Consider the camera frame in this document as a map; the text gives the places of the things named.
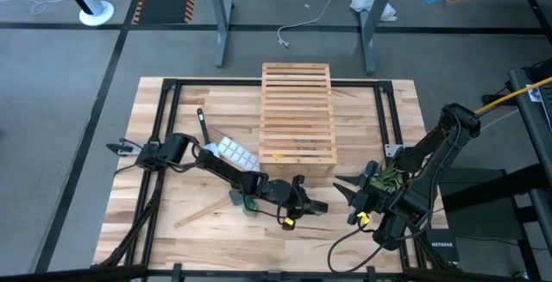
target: white cable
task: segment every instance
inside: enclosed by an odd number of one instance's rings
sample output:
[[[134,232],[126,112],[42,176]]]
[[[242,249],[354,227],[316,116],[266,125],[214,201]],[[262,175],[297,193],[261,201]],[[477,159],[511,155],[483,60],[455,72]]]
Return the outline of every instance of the white cable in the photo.
[[[504,116],[502,116],[502,117],[500,117],[500,118],[495,119],[494,121],[492,121],[491,123],[489,123],[489,124],[486,125],[485,127],[481,128],[481,131],[480,131],[480,132],[483,132],[483,130],[485,130],[486,128],[491,127],[495,122],[500,122],[501,120],[503,120],[503,119],[505,119],[505,118],[508,118],[510,115],[515,114],[515,113],[518,113],[518,112],[519,112],[519,109],[513,110],[513,111],[511,111],[510,113],[508,113],[508,114],[506,114],[506,115],[504,115]]]
[[[328,8],[329,2],[331,2],[331,0],[328,0],[328,2],[326,2],[326,6],[324,6],[324,9],[322,9],[322,13],[320,13],[320,16],[318,16],[317,19],[310,20],[308,22],[301,22],[301,23],[297,23],[297,24],[291,24],[291,25],[279,27],[278,32],[276,32],[276,35],[278,36],[278,43],[280,43],[281,45],[284,45],[284,47],[288,48],[290,46],[290,43],[288,43],[287,41],[284,41],[284,39],[282,39],[280,37],[279,32],[281,30],[285,29],[285,28],[295,28],[295,27],[300,27],[300,26],[305,25],[305,24],[317,22],[318,20],[320,20],[320,18],[322,18],[322,16],[324,15],[324,12],[326,12],[326,9]]]
[[[72,0],[52,0],[52,1],[44,1],[44,2],[38,2],[35,0],[0,0],[0,2],[13,2],[13,1],[34,3],[33,7],[31,7],[31,14],[39,15],[43,13],[46,10],[46,8],[48,8],[49,3],[57,3],[57,2],[72,1]]]

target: wooden slat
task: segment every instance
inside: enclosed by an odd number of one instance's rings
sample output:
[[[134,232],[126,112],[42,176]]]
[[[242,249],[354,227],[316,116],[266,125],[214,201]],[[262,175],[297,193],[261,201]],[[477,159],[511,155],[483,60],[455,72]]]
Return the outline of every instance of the wooden slat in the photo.
[[[328,100],[265,100],[264,104],[328,104]]]
[[[266,91],[308,91],[308,92],[325,92],[330,91],[329,87],[266,87]]]
[[[308,80],[326,80],[328,78],[326,75],[283,75],[283,74],[268,74],[265,76],[268,81],[276,79],[308,79]]]
[[[260,115],[260,118],[329,118],[329,112],[290,113],[271,111]]]
[[[268,81],[266,83],[267,87],[278,85],[278,86],[298,86],[298,85],[304,85],[304,86],[310,86],[310,87],[318,87],[318,86],[328,86],[328,84],[325,81],[293,81],[293,80],[275,80],[275,81]]]
[[[265,98],[267,99],[276,99],[276,98],[296,98],[296,99],[303,99],[303,98],[322,98],[322,99],[329,99],[331,96],[328,96],[326,92],[324,93],[303,93],[301,91],[297,91],[297,93],[271,93],[270,95],[265,95]]]
[[[284,156],[302,156],[302,155],[313,155],[313,156],[332,156],[333,152],[329,150],[309,150],[309,149],[298,149],[298,150],[263,150],[263,155],[284,155]]]
[[[314,106],[265,106],[265,110],[280,110],[280,111],[328,111],[329,107],[314,107]]]
[[[331,135],[261,135],[263,140],[328,140],[331,141]]]
[[[263,63],[262,68],[263,69],[269,69],[269,68],[319,68],[319,69],[325,69],[328,68],[327,64],[323,63]]]
[[[336,163],[335,158],[319,158],[319,157],[283,157],[283,158],[274,158],[274,157],[259,157],[260,163],[275,163],[275,164],[299,164],[299,165],[313,165],[313,164],[326,164],[333,165]]]
[[[331,128],[277,128],[264,127],[263,132],[298,132],[298,133],[329,133]]]
[[[260,122],[262,125],[307,125],[307,126],[330,126],[331,123],[328,121],[300,121],[300,120],[273,120],[273,119],[264,119]]]
[[[317,147],[317,148],[332,148],[334,144],[330,142],[298,142],[298,141],[270,141],[270,140],[264,140],[259,143],[260,147],[264,147],[265,149],[270,147]]]
[[[267,71],[267,75],[271,74],[271,73],[276,73],[276,74],[316,74],[316,75],[323,74],[323,76],[326,77],[326,70],[325,69],[263,68],[263,71]]]

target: wooden stick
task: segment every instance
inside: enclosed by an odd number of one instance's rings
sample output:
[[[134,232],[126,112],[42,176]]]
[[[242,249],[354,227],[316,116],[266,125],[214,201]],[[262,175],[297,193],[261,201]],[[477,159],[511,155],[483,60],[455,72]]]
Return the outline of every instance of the wooden stick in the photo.
[[[194,213],[190,216],[184,217],[183,219],[179,220],[178,222],[176,222],[174,224],[174,228],[182,227],[182,226],[186,225],[187,223],[193,222],[193,221],[197,220],[198,218],[206,216],[207,214],[211,213],[212,211],[220,209],[220,208],[222,208],[223,206],[225,206],[227,204],[230,204],[230,198],[229,197],[224,197],[224,198],[218,200],[217,202],[215,202],[213,204],[209,204],[204,209],[201,209],[198,212],[196,212],[196,213]]]

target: green object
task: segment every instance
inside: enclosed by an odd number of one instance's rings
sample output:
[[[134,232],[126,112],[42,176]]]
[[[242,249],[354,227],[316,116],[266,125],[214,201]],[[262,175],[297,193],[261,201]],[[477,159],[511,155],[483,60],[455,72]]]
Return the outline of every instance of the green object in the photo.
[[[381,170],[381,163],[379,166],[379,173],[373,177],[370,185],[373,185],[382,191],[396,191],[400,187],[402,171],[397,169],[394,165],[389,165],[383,170]]]
[[[243,204],[243,213],[247,216],[257,216],[257,212],[252,210],[257,210],[257,203],[253,199],[246,197]]]

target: yellow label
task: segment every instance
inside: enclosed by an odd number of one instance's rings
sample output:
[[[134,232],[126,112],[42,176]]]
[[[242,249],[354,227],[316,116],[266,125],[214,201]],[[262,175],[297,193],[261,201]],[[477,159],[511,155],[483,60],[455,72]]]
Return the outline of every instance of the yellow label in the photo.
[[[370,217],[368,217],[368,214],[366,214],[366,212],[361,212],[357,216],[361,218],[361,222],[365,225],[370,222]]]
[[[293,221],[293,220],[292,220],[291,218],[289,218],[289,217],[286,217],[286,218],[284,219],[284,222],[285,222],[286,224],[290,225],[290,226],[293,226],[293,224],[295,223],[295,221]]]

